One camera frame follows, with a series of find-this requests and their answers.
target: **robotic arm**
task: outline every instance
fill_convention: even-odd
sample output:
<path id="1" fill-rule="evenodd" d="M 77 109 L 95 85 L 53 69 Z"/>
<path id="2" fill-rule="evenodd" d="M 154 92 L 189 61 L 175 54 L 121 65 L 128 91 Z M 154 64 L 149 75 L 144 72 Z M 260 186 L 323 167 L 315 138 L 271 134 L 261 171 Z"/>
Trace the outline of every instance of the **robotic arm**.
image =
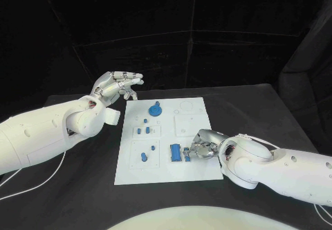
<path id="1" fill-rule="evenodd" d="M 0 175 L 39 164 L 95 136 L 104 123 L 117 125 L 120 111 L 107 108 L 124 95 L 137 100 L 133 84 L 143 75 L 107 72 L 91 94 L 81 99 L 43 107 L 0 123 Z"/>
<path id="2" fill-rule="evenodd" d="M 221 172 L 241 187 L 258 182 L 280 195 L 332 206 L 332 157 L 280 149 L 270 151 L 247 135 L 235 137 L 201 129 L 185 156 L 219 158 Z"/>

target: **blue knob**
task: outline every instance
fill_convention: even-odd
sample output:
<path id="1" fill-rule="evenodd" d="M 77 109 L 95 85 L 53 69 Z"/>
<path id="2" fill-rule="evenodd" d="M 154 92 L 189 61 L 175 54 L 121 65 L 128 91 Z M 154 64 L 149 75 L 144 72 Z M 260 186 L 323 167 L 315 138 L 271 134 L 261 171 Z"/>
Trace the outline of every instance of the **blue knob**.
<path id="1" fill-rule="evenodd" d="M 140 154 L 140 156 L 141 156 L 141 161 L 146 162 L 146 161 L 147 161 L 146 153 L 143 152 L 143 153 Z"/>
<path id="2" fill-rule="evenodd" d="M 156 102 L 156 104 L 150 107 L 149 114 L 152 116 L 159 116 L 162 114 L 162 107 L 160 107 L 160 103 L 159 102 Z"/>

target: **black tablecloth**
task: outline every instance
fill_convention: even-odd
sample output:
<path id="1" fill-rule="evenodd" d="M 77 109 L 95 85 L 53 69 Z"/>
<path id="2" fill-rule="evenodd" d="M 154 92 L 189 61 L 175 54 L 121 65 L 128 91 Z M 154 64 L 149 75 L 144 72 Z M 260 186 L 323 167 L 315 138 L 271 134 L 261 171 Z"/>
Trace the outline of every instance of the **black tablecloth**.
<path id="1" fill-rule="evenodd" d="M 82 95 L 51 96 L 46 105 Z M 253 86 L 139 92 L 139 99 L 204 97 L 211 127 L 230 136 L 247 133 L 281 148 L 316 152 L 299 124 L 268 84 Z M 258 184 L 254 190 L 224 180 L 114 186 L 126 101 L 117 126 L 104 125 L 100 134 L 68 152 L 49 182 L 33 191 L 0 201 L 0 229 L 104 230 L 127 218 L 175 206 L 217 206 L 268 217 L 299 229 L 326 229 L 313 205 L 279 195 Z M 0 188 L 6 196 L 51 176 L 62 154 L 23 169 Z"/>

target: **robotic hand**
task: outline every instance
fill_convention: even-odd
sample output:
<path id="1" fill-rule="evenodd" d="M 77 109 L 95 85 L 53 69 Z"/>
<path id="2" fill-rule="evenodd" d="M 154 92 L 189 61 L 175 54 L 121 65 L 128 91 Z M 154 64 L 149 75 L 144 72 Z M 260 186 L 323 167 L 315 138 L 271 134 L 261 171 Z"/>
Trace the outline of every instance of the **robotic hand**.
<path id="1" fill-rule="evenodd" d="M 120 95 L 137 100 L 133 84 L 143 75 L 107 72 L 90 96 L 10 117 L 0 123 L 0 175 L 39 164 L 95 136 L 104 123 L 117 125 L 120 111 L 107 108 Z"/>
<path id="2" fill-rule="evenodd" d="M 253 138 L 201 129 L 183 155 L 218 157 L 222 174 L 247 189 L 261 182 L 280 195 L 332 206 L 332 157 L 277 147 L 270 151 Z"/>

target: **blue object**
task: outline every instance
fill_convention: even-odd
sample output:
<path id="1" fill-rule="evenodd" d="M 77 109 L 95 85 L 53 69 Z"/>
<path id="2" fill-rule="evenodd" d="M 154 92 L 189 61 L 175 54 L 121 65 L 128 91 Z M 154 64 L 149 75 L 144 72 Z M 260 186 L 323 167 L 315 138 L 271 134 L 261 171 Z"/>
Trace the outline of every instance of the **blue object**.
<path id="1" fill-rule="evenodd" d="M 185 161 L 191 161 L 191 157 L 185 156 Z"/>
<path id="2" fill-rule="evenodd" d="M 146 161 L 147 161 L 146 153 L 143 152 L 143 153 L 140 154 L 140 156 L 141 156 L 141 161 L 146 162 Z"/>
<path id="3" fill-rule="evenodd" d="M 150 107 L 149 114 L 152 116 L 159 116 L 162 114 L 162 107 L 160 107 L 159 102 L 156 102 L 156 104 Z"/>
<path id="4" fill-rule="evenodd" d="M 170 145 L 170 159 L 172 161 L 182 161 L 182 155 L 180 155 L 180 145 L 173 144 Z"/>

